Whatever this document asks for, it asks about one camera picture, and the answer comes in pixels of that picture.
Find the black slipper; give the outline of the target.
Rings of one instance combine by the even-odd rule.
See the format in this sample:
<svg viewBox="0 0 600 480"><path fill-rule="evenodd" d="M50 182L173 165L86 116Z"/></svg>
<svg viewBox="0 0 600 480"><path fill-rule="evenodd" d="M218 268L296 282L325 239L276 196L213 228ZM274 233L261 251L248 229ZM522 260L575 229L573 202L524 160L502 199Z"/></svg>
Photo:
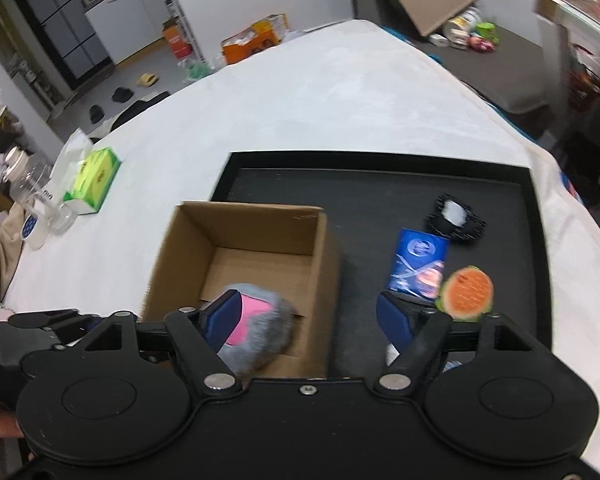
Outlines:
<svg viewBox="0 0 600 480"><path fill-rule="evenodd" d="M134 96L134 92L129 88L118 87L114 90L111 99L116 103L126 103Z"/></svg>

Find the grey pink plush paw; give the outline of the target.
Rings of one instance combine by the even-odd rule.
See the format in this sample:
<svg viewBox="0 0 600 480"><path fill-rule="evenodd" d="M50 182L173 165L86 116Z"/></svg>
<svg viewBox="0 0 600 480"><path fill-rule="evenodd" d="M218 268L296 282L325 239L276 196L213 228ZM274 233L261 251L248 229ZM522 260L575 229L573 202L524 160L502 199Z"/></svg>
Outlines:
<svg viewBox="0 0 600 480"><path fill-rule="evenodd" d="M290 343L294 307L278 292L230 284L198 314L197 326L224 373L237 378L270 364Z"/></svg>

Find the grey floor mat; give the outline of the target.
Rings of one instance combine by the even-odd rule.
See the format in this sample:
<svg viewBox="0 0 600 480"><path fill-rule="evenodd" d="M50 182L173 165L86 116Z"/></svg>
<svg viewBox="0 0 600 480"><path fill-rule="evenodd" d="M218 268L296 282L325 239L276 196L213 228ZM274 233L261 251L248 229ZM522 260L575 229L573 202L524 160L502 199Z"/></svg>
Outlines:
<svg viewBox="0 0 600 480"><path fill-rule="evenodd" d="M413 44L504 112L524 115L546 107L541 47L504 28L498 30L498 38L500 43L489 53L415 40Z"/></svg>

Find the brown cardboard box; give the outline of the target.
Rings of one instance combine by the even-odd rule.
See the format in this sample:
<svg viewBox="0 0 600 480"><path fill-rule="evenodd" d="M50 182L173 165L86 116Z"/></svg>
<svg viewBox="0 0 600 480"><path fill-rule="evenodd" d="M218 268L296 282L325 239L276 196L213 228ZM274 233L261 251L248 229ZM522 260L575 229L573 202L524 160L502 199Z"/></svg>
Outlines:
<svg viewBox="0 0 600 480"><path fill-rule="evenodd" d="M230 286L276 292L294 309L289 344L259 377L324 378L340 285L340 251L312 206L185 202L174 209L140 316L160 321Z"/></svg>

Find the toy hamburger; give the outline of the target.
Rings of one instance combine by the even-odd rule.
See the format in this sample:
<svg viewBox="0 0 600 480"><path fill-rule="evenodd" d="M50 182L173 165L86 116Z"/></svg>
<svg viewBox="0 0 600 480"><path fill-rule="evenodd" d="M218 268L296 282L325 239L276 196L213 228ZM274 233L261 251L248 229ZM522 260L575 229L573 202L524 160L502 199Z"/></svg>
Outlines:
<svg viewBox="0 0 600 480"><path fill-rule="evenodd" d="M443 284L436 307L458 322L476 322L492 310L494 286L476 266L455 271Z"/></svg>

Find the black shallow tray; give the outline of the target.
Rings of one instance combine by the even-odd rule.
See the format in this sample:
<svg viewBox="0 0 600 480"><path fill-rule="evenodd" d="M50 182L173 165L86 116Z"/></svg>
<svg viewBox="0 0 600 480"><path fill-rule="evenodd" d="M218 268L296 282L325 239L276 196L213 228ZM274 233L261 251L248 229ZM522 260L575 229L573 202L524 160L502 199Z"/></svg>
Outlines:
<svg viewBox="0 0 600 480"><path fill-rule="evenodd" d="M328 374L360 377L385 363L388 341L377 326L375 302L399 233L423 230L442 194L486 222L477 243L450 246L444 272L478 266L494 284L495 311L549 346L550 272L527 168L401 154L241 152L230 155L211 198L324 209L342 255Z"/></svg>

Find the white round container blue label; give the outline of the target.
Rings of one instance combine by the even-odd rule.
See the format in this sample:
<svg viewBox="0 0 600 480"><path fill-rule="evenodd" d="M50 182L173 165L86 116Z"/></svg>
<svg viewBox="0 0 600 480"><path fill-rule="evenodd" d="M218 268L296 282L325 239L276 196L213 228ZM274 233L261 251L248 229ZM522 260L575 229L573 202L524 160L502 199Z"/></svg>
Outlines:
<svg viewBox="0 0 600 480"><path fill-rule="evenodd" d="M48 223L44 216L30 206L25 206L26 218L20 231L24 244L32 250L41 249L48 237Z"/></svg>

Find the orange shopping bag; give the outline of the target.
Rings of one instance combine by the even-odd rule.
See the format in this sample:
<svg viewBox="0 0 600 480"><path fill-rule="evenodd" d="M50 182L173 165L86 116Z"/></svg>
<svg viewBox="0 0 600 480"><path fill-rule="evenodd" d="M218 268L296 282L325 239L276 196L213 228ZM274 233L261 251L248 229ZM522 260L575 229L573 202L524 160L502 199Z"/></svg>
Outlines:
<svg viewBox="0 0 600 480"><path fill-rule="evenodd" d="M285 13L270 14L221 42L227 64L242 62L251 55L280 44L289 32Z"/></svg>

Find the blue tissue packet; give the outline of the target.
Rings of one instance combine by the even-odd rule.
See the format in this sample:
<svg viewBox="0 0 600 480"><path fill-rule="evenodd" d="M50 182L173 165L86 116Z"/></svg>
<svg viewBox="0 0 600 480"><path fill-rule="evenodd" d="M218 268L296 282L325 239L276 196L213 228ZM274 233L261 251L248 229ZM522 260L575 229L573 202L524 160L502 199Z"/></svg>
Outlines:
<svg viewBox="0 0 600 480"><path fill-rule="evenodd" d="M396 243L387 288L434 301L442 283L449 242L425 232L402 229Z"/></svg>

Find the orange cardboard box on floor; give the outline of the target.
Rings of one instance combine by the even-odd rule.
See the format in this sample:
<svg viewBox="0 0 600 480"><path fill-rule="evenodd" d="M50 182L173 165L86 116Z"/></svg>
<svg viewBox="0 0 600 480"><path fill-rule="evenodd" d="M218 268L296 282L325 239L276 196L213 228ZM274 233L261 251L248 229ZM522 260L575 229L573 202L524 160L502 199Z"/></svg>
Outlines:
<svg viewBox="0 0 600 480"><path fill-rule="evenodd" d="M176 18L170 18L170 20L162 24L162 36L178 60L187 58L193 53L193 47L186 40L184 32L181 31Z"/></svg>

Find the green tissue box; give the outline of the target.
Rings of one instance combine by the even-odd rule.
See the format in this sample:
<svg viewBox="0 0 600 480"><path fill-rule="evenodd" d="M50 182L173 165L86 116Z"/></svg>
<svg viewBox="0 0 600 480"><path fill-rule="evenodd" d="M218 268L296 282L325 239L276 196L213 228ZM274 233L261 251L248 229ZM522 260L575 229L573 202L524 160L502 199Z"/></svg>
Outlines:
<svg viewBox="0 0 600 480"><path fill-rule="evenodd" d="M82 129L69 136L52 170L61 203L78 216L97 214L121 160L111 148L95 148Z"/></svg>

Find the yellow slipper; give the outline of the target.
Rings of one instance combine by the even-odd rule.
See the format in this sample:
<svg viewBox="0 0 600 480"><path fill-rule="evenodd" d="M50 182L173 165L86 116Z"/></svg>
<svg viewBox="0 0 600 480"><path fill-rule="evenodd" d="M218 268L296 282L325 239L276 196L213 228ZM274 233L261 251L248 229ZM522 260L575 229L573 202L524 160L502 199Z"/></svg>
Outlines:
<svg viewBox="0 0 600 480"><path fill-rule="evenodd" d="M143 73L140 78L137 79L136 84L140 87L149 88L156 84L159 80L159 77L152 73Z"/></svg>

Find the clear glass jar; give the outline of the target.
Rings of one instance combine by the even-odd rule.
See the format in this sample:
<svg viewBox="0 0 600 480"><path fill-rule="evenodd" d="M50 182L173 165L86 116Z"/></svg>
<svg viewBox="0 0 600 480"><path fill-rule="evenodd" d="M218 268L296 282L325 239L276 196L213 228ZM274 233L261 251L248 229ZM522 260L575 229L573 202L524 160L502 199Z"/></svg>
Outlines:
<svg viewBox="0 0 600 480"><path fill-rule="evenodd" d="M62 202L64 193L52 181L50 163L39 154L29 155L14 146L7 153L5 164L5 180L12 199L45 221L50 232L67 232L76 221L76 214Z"/></svg>

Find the black white knitted pouch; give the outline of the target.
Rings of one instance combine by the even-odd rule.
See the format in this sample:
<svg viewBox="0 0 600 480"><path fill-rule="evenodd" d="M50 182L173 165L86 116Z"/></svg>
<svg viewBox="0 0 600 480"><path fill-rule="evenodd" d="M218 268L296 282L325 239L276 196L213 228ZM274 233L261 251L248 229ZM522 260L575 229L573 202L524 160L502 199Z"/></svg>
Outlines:
<svg viewBox="0 0 600 480"><path fill-rule="evenodd" d="M442 194L434 202L434 209L425 220L425 228L451 243L471 245L482 239L486 222L458 198Z"/></svg>

